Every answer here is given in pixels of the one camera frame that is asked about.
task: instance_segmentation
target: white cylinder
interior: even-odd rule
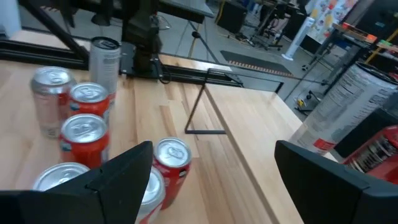
[[[289,142],[324,155],[397,92],[397,82],[374,67],[351,66]]]
[[[296,53],[297,48],[300,46],[301,42],[303,42],[306,34],[309,32],[311,26],[315,22],[315,19],[311,17],[307,17],[298,31],[297,35],[294,37],[293,42],[291,43],[289,49],[287,49],[285,54],[282,54],[282,57],[286,60],[293,60],[293,55]]]

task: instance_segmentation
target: wall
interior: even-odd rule
[[[356,7],[353,9],[351,14],[348,16],[346,22],[355,26],[358,24],[358,22],[361,20],[361,18],[364,16],[365,11],[369,9],[369,6],[374,2],[375,0],[359,0]]]
[[[17,0],[0,0],[0,27],[8,37],[21,30]]]

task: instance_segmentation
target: gray floor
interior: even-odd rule
[[[211,9],[214,13],[217,13],[218,9],[216,7],[211,7]],[[65,27],[59,12],[48,12],[48,14],[62,27]],[[193,32],[193,28],[188,24],[188,21],[184,19],[180,19],[178,17],[163,13],[159,13],[159,15],[163,17],[160,25],[161,28],[166,28],[166,26],[170,27],[169,29],[162,29],[160,31],[160,38],[163,41],[162,51],[167,54],[188,57],[188,53],[193,41],[193,37],[191,35],[191,33]],[[86,38],[92,38],[98,35],[105,35],[120,40],[121,21],[113,19],[111,21],[112,26],[100,29],[98,26],[90,22],[92,16],[93,13],[91,12],[79,10],[75,15],[76,28],[71,29],[71,34]],[[258,23],[258,19],[256,17],[257,16],[254,14],[248,14],[247,20],[256,24]],[[45,29],[45,27],[39,21],[35,20],[35,18],[32,17],[23,8],[21,8],[21,23],[22,26]],[[254,29],[243,27],[242,32],[246,35],[251,35],[254,32]],[[206,40],[206,43],[220,63],[227,63],[227,61],[220,53],[220,50],[227,50],[237,54],[248,55],[250,57],[256,57],[262,60],[280,63],[288,68],[290,72],[294,74],[295,78],[302,78],[305,72],[301,70],[301,67],[311,59],[311,56],[308,53],[304,52],[302,49],[299,49],[297,51],[294,57],[295,60],[293,62],[283,59],[280,55],[287,50],[287,47],[290,44],[289,41],[285,39],[282,39],[281,41],[284,47],[280,52],[278,52],[276,49],[271,49],[269,51],[265,51],[264,49],[256,49],[247,44],[242,44],[237,40],[229,39],[225,37],[226,35],[228,35],[228,31],[218,27],[215,24],[215,19],[212,18],[206,18],[205,22],[200,25],[200,34]],[[205,46],[200,41],[197,41],[195,44],[192,58],[209,60],[211,62],[214,62],[210,54],[207,53]],[[338,57],[335,57],[332,54],[331,56],[329,56],[329,60],[335,61],[338,60]],[[285,100],[285,102],[292,109],[295,107],[295,100],[297,99],[297,97],[305,96],[309,90],[323,91],[325,89],[325,86],[321,86],[320,84],[314,83],[313,81],[320,82],[323,79],[327,78],[329,74],[329,69],[320,64],[318,64],[305,77],[306,80],[304,81],[300,81],[299,79],[280,77],[268,73],[249,71],[241,68],[233,68],[233,71],[245,76],[254,77],[241,77],[242,81],[249,88],[274,91],[278,85],[278,83],[276,82],[259,80],[256,78],[283,82],[284,85],[279,92],[279,96],[283,100]],[[304,115],[295,110],[293,111],[301,120],[305,119]]]

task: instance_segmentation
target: red soda can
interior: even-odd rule
[[[398,125],[384,128],[347,157],[343,164],[398,184]]]
[[[164,178],[166,196],[162,210],[168,208],[189,173],[192,153],[189,147],[178,138],[161,139],[154,151],[153,165]]]
[[[70,114],[95,114],[109,120],[109,94],[97,83],[79,83],[70,90]]]
[[[108,127],[97,115],[74,115],[62,125],[60,147],[64,162],[78,162],[90,169],[97,168],[108,160]]]

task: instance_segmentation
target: pull tab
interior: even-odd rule
[[[54,84],[58,84],[63,81],[60,75],[57,73],[50,72],[49,77],[50,77],[50,82]]]
[[[167,153],[170,157],[174,157],[177,159],[183,159],[184,157],[184,152],[181,149],[176,149],[174,147],[170,147]]]
[[[88,88],[88,87],[80,88],[80,89],[79,89],[79,92],[80,92],[83,96],[85,96],[85,98],[87,98],[87,99],[92,99],[92,98],[94,98],[94,97],[96,97],[96,96],[98,95],[97,92],[91,90],[91,89]]]
[[[101,40],[99,42],[99,44],[101,44],[102,46],[107,47],[109,49],[116,48],[116,45],[114,43],[107,41],[107,40]]]
[[[87,134],[90,133],[92,131],[94,131],[96,129],[96,124],[78,124],[78,125],[74,125],[72,126],[72,130],[73,130],[73,135],[75,136],[81,136],[83,134]]]

